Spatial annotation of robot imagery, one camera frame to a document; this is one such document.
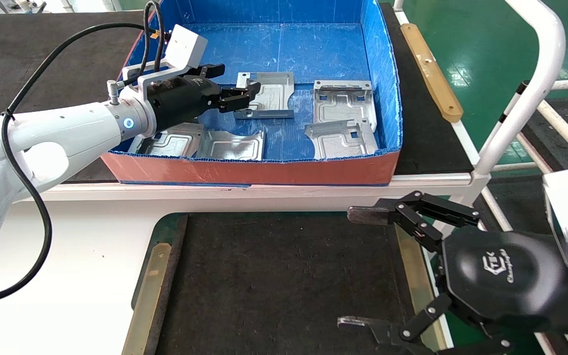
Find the blue indicator light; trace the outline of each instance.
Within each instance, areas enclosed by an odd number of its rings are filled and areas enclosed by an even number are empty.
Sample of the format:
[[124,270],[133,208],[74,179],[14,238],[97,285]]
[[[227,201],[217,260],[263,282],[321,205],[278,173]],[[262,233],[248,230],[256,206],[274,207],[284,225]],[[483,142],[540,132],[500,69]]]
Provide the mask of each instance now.
[[133,121],[132,118],[126,118],[124,119],[124,127],[131,129],[133,128],[133,126],[135,126],[135,121]]

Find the silver metal plate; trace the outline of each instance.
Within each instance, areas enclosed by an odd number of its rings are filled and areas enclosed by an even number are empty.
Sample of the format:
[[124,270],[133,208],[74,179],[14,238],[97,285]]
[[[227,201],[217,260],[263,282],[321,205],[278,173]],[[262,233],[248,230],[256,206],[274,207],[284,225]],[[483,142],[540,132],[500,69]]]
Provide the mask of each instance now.
[[236,87],[246,88],[259,82],[260,92],[248,108],[234,112],[235,119],[284,119],[293,118],[288,109],[288,99],[295,91],[292,72],[239,72]]
[[356,157],[378,150],[369,124],[356,120],[306,124],[306,135],[315,146],[315,159]]
[[318,80],[314,85],[314,123],[356,120],[376,131],[371,81]]
[[197,158],[217,160],[262,160],[264,131],[236,136],[225,131],[207,131],[201,137]]
[[202,124],[181,123],[158,133],[157,139],[135,137],[129,153],[165,157],[192,157],[199,148],[202,134]]

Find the metal connector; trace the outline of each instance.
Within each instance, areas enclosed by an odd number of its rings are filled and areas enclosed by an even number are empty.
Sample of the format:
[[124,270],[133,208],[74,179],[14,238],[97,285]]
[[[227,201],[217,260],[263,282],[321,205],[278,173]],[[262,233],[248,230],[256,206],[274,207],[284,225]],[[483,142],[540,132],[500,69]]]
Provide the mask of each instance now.
[[106,89],[108,90],[108,99],[110,100],[111,105],[117,106],[119,105],[119,89],[120,85],[115,80],[107,80],[106,81]]

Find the tan plastic strip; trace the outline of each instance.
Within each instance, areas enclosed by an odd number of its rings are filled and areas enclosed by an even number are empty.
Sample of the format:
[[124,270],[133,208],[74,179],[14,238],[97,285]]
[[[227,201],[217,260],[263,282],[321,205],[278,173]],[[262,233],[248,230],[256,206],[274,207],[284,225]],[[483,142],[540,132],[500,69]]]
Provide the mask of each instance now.
[[135,304],[135,312],[126,335],[122,355],[143,355],[148,342],[148,334],[155,316],[159,294],[164,283],[171,245],[155,245],[146,267],[146,274]]
[[[409,291],[411,292],[413,310],[417,313],[433,301],[433,290],[428,280],[426,266],[424,265],[422,248],[417,241],[413,240],[409,234],[406,234],[402,228],[397,226],[396,235],[398,237],[400,255],[404,263],[404,273],[406,274]],[[448,348],[439,319],[422,333],[420,339],[424,346],[433,351]]]
[[437,61],[426,41],[424,41],[422,33],[413,23],[404,23],[400,26],[400,29],[413,53],[413,57],[418,62],[424,83],[426,83],[428,92],[433,97],[442,117],[451,123],[458,122],[464,115],[464,110],[455,93],[451,90],[451,86],[448,85],[444,73],[437,65]]

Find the black cable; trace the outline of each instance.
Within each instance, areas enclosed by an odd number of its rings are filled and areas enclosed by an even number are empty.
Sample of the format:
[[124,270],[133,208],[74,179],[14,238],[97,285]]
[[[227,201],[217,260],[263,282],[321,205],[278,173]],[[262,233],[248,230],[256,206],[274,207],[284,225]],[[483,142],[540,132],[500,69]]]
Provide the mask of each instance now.
[[158,72],[161,68],[162,54],[164,53],[164,40],[165,40],[165,30],[164,30],[164,17],[159,8],[159,4],[155,1],[149,1],[144,6],[144,56],[142,57],[142,63],[140,64],[140,70],[135,76],[131,78],[126,78],[124,80],[124,86],[131,85],[137,81],[137,78],[144,75],[144,70],[146,69],[146,64],[148,63],[148,52],[150,50],[150,25],[148,23],[148,18],[150,16],[150,8],[155,8],[155,15],[157,17],[157,22],[159,23],[159,43],[157,43],[157,51],[155,53],[155,68],[154,71]]
[[137,78],[144,74],[144,70],[146,69],[146,63],[148,63],[148,52],[150,51],[150,27],[148,26],[148,12],[150,7],[146,4],[144,7],[144,57],[142,58],[142,64],[140,65],[140,70],[138,71],[137,75],[132,76],[131,78],[122,78],[124,81],[124,86],[128,87],[132,83],[137,81]]
[[30,88],[32,88],[32,85],[36,83],[36,81],[41,76],[41,74],[45,72],[45,70],[52,63],[52,61],[54,61],[54,59],[59,54],[61,54],[61,52],[66,47],[68,47],[68,45],[72,44],[74,41],[82,38],[83,36],[92,34],[93,32],[106,30],[106,29],[123,28],[123,27],[131,29],[139,29],[139,30],[144,29],[144,26],[136,25],[134,23],[105,23],[103,25],[89,27],[88,29],[82,30],[74,34],[73,36],[70,36],[70,38],[67,38],[65,42],[61,43],[58,47],[56,47],[56,49],[52,50],[49,56],[47,56],[47,58],[43,60],[43,63],[41,63],[41,65],[38,66],[38,69],[34,71],[32,76],[30,76],[30,79],[28,79],[25,85],[23,85],[19,93],[16,94],[16,97],[14,97],[12,103],[10,103],[8,108],[4,112],[2,112],[2,115],[4,117],[3,117],[3,122],[1,124],[1,143],[4,148],[4,153],[6,155],[6,158],[10,162],[10,165],[12,166],[14,173],[16,173],[19,180],[21,180],[21,182],[23,183],[23,186],[25,186],[25,188],[28,190],[30,196],[32,196],[32,198],[34,199],[34,202],[36,202],[36,207],[38,207],[38,211],[41,214],[41,219],[43,220],[45,236],[43,237],[43,247],[41,247],[41,251],[38,255],[38,258],[36,259],[34,265],[32,265],[30,271],[21,280],[19,280],[18,283],[15,283],[11,287],[0,291],[0,299],[10,296],[11,294],[17,292],[18,290],[23,288],[23,286],[27,285],[34,278],[34,276],[36,276],[36,274],[38,274],[38,271],[41,269],[41,267],[45,263],[45,260],[47,259],[47,254],[49,252],[50,246],[52,245],[52,222],[49,217],[49,212],[47,211],[45,203],[41,199],[41,196],[39,195],[38,191],[36,190],[34,185],[32,185],[32,182],[30,182],[29,178],[25,176],[25,173],[23,172],[18,162],[14,158],[14,153],[10,148],[10,141],[8,139],[7,130],[10,121],[14,120],[13,117],[14,111],[16,110],[17,106],[21,103],[21,101],[23,100],[27,92],[30,90]]
[[[155,7],[155,16],[157,16],[157,22],[159,23],[159,43],[157,43],[157,52],[155,54],[155,72],[159,71],[162,62],[162,54],[164,53],[164,41],[165,41],[165,29],[164,29],[164,17],[162,16],[159,4],[155,1],[149,1],[148,4]],[[144,26],[148,26],[148,19],[144,23]]]

